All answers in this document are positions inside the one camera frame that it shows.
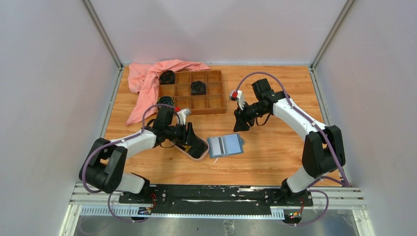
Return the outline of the pink oval card tray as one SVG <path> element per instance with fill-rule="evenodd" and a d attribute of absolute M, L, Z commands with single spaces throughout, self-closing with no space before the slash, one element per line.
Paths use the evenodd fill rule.
<path fill-rule="evenodd" d="M 202 139 L 202 143 L 199 145 L 199 146 L 192 146 L 192 148 L 190 149 L 190 151 L 189 151 L 189 154 L 186 154 L 186 153 L 184 153 L 184 152 L 182 152 L 182 151 L 180 151 L 178 148 L 177 148 L 177 145 L 178 144 L 175 144 L 174 145 L 174 147 L 180 152 L 180 153 L 182 153 L 183 155 L 185 155 L 185 156 L 187 156 L 188 158 L 190 158 L 191 160 L 193 160 L 193 161 L 196 161 L 196 162 L 198 162 L 198 161 L 202 161 L 202 160 L 204 160 L 204 158 L 206 157 L 206 155 L 208 154 L 208 152 L 209 152 L 209 144 L 208 144 L 208 142 L 206 141 L 206 140 L 204 140 L 204 139 Z"/>

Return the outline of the teal leather card holder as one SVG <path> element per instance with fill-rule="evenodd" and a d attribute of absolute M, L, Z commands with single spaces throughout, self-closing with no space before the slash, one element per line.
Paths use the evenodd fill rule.
<path fill-rule="evenodd" d="M 235 133 L 235 134 L 224 135 L 221 137 L 223 138 L 223 142 L 224 142 L 225 154 L 220 155 L 220 156 L 212 156 L 212 153 L 210 150 L 210 141 L 209 141 L 210 137 L 207 138 L 207 142 L 209 144 L 209 156 L 211 159 L 244 153 L 244 150 L 243 150 L 244 140 L 240 137 L 239 134 Z"/>

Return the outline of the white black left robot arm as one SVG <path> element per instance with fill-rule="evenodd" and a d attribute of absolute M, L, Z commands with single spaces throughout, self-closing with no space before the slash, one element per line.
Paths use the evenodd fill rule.
<path fill-rule="evenodd" d="M 157 116 L 131 135 L 94 141 L 80 172 L 79 179 L 89 193 L 131 193 L 139 203 L 150 199 L 150 180 L 124 170 L 128 158 L 148 149 L 161 147 L 169 141 L 186 156 L 201 161 L 208 153 L 209 145 L 197 136 L 193 124 L 187 122 L 189 108 L 179 109 L 172 105 L 156 104 L 145 114 L 157 108 Z"/>

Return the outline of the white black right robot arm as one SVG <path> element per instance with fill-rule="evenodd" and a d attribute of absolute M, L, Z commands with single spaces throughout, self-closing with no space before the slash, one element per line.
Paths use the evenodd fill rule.
<path fill-rule="evenodd" d="M 304 192 L 320 177 L 338 170 L 346 163 L 342 132 L 336 125 L 328 126 L 303 111 L 283 88 L 274 91 L 267 79 L 252 85 L 257 102 L 248 104 L 243 92 L 236 88 L 230 100 L 237 102 L 234 110 L 234 132 L 248 131 L 264 115 L 284 121 L 303 141 L 301 167 L 284 179 L 280 188 L 281 200 L 287 205 L 298 202 Z"/>

